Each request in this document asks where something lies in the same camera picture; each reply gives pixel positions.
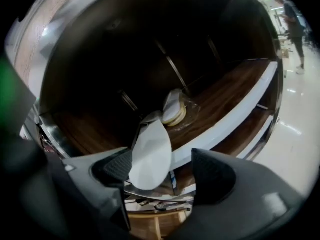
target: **tiled floor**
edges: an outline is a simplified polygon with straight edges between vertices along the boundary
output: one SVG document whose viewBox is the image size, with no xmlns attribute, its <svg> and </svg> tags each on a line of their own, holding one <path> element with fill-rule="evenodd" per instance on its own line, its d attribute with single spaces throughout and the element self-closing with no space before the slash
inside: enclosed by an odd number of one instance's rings
<svg viewBox="0 0 320 240">
<path fill-rule="evenodd" d="M 297 51 L 283 59 L 284 79 L 279 121 L 261 153 L 254 160 L 273 170 L 302 195 L 308 196 L 320 165 L 320 54 L 308 47 L 305 74 L 297 75 Z"/>
</svg>

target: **metal rod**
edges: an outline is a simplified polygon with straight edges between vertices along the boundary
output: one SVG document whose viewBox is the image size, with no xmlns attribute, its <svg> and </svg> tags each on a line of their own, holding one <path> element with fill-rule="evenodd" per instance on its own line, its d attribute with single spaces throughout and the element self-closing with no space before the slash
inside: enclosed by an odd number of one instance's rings
<svg viewBox="0 0 320 240">
<path fill-rule="evenodd" d="M 162 46 L 161 43 L 158 42 L 158 40 L 154 39 L 154 42 L 155 42 L 156 46 L 160 49 L 160 51 L 165 55 L 167 61 L 170 63 L 170 65 L 173 68 L 175 74 L 177 75 L 177 77 L 179 78 L 180 82 L 182 83 L 183 88 L 185 89 L 185 91 L 187 93 L 189 93 L 189 90 L 187 88 L 186 82 L 184 81 L 183 77 L 181 76 L 179 70 L 177 69 L 176 65 L 174 64 L 174 62 L 172 61 L 170 56 L 167 55 L 167 51 L 165 50 L 165 48 Z"/>
<path fill-rule="evenodd" d="M 210 49 L 211 49 L 214 57 L 215 57 L 216 60 L 217 60 L 219 69 L 220 69 L 221 71 L 223 71 L 223 70 L 224 70 L 224 66 L 223 66 L 221 57 L 220 57 L 220 55 L 219 55 L 219 53 L 218 53 L 218 50 L 217 50 L 214 42 L 212 41 L 212 39 L 211 39 L 211 37 L 210 37 L 209 35 L 207 36 L 206 41 L 207 41 L 207 43 L 208 43 L 208 45 L 209 45 L 209 47 L 210 47 Z"/>
<path fill-rule="evenodd" d="M 120 90 L 119 93 L 121 94 L 122 100 L 127 103 L 129 105 L 129 107 L 137 112 L 138 111 L 138 107 L 136 106 L 136 104 L 134 104 L 134 102 L 129 98 L 129 96 L 126 94 L 126 92 L 124 90 Z"/>
</svg>

